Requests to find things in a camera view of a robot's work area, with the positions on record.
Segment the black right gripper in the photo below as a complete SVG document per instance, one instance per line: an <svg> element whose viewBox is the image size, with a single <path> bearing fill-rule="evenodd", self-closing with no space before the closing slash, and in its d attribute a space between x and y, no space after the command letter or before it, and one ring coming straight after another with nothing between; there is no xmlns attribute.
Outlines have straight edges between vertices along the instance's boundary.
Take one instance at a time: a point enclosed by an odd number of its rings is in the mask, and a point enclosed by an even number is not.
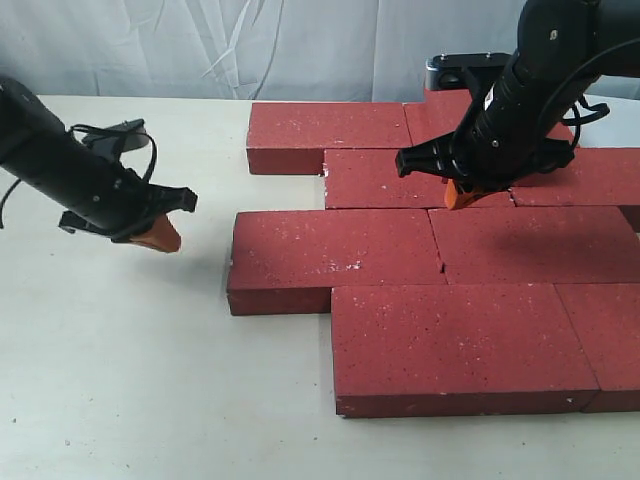
<svg viewBox="0 0 640 480"><path fill-rule="evenodd" d="M460 210L526 176L566 167L575 146L548 137L563 114L557 108L542 112L551 87L519 68L518 60L512 54L488 91L471 98L453 132L399 150L398 175L448 179L445 207Z"/></svg>

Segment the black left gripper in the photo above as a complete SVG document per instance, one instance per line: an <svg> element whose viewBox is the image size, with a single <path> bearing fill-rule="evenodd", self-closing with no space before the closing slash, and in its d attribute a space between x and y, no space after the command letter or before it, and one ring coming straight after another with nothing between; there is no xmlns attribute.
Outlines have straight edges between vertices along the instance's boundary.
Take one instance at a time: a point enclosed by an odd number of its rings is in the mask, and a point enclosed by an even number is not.
<svg viewBox="0 0 640 480"><path fill-rule="evenodd" d="M176 253L181 236L169 212L193 212L197 195L144 181L73 139L29 141L9 153L9 172L65 208L58 227L162 253Z"/></svg>

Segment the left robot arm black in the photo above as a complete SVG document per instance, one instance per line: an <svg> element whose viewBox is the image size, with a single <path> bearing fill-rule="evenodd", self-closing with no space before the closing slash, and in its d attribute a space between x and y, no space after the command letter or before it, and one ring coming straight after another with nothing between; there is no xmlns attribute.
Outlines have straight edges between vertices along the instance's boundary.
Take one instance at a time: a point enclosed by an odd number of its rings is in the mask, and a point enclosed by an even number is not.
<svg viewBox="0 0 640 480"><path fill-rule="evenodd" d="M156 185L158 152L141 119L66 127L26 86L1 79L1 167L64 207L59 226L116 244L174 253L181 237L169 213L193 212L187 187Z"/></svg>

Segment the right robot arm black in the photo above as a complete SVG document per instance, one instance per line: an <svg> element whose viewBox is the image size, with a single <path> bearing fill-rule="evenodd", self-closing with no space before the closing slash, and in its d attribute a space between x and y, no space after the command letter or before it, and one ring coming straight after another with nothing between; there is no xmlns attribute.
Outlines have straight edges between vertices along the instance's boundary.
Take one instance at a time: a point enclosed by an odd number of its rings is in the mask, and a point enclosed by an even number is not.
<svg viewBox="0 0 640 480"><path fill-rule="evenodd" d="M602 76L639 75L639 4L528 1L513 53L441 54L427 70L429 89L466 89L471 103L454 131L399 150L397 172L442 178L446 207L466 208L574 159L582 126L610 112L586 90ZM575 138L550 138L558 124Z"/></svg>

